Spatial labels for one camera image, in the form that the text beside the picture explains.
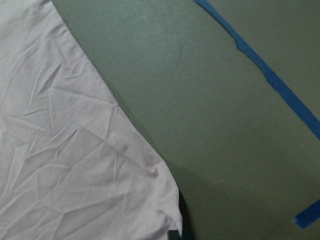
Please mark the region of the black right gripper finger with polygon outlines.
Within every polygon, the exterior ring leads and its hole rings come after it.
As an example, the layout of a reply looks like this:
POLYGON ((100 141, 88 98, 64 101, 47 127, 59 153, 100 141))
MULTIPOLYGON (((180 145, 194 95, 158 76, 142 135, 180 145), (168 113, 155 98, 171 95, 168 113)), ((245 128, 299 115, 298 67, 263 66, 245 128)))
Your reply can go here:
POLYGON ((167 232, 167 239, 168 240, 182 240, 182 237, 178 230, 169 230, 167 232))

